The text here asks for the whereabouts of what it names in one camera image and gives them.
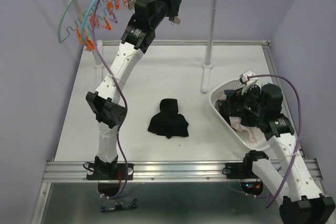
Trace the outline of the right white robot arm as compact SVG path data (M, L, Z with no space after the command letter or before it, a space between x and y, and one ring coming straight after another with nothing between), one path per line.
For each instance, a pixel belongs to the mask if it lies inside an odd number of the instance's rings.
M327 223L335 210L335 202L316 185L295 148L298 137L281 112L281 89L266 84L224 93L226 99L217 103L220 112L230 119L237 116L243 126L261 130L285 174L278 173L265 152L256 150L246 153L242 162L226 163L223 174L228 179L259 178L279 205L283 223Z

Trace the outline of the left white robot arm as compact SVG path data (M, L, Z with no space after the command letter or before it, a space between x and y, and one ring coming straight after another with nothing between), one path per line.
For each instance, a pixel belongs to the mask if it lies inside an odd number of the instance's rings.
M164 18L178 16L182 0L135 0L134 14L121 37L117 55L101 84L88 92L86 101L96 116L99 147L93 163L85 169L99 178L113 178L118 169L119 129L128 106L120 105L125 97L122 89L133 68L155 38L155 30Z

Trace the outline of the pink plastic bag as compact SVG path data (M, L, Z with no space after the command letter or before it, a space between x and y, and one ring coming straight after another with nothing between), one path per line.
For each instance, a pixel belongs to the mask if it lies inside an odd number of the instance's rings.
M244 126L242 125L241 118L230 116L229 117L231 127L239 133L247 133L248 139L251 142L258 142L265 138L263 132L258 127Z

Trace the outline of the wooden trouser hanger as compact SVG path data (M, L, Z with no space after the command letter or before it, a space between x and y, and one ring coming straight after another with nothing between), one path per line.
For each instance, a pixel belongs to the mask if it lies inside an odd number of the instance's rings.
M132 10L134 8L135 1L136 0L123 0L123 4L128 10Z

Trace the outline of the black shorts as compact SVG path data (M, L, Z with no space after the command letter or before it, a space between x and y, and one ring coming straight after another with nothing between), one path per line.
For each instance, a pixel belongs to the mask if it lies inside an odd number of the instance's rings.
M152 116L148 132L168 139L172 137L188 137L189 123L178 111L177 99L166 98L161 100L159 113Z
M244 126L260 127L257 117L244 107L242 98L239 98L239 105L238 105L239 115L228 115L227 102L224 99L218 99L216 101L216 105L218 106L218 111L220 115L228 124L230 124L229 117L234 116L241 118L242 125Z

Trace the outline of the navy underwear beige waistband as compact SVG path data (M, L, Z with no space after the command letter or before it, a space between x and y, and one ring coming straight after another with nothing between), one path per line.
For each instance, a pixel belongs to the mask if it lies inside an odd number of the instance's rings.
M224 91L224 94L226 95L226 96L228 96L228 95L232 95L232 94L234 94L235 93L235 90L225 90Z

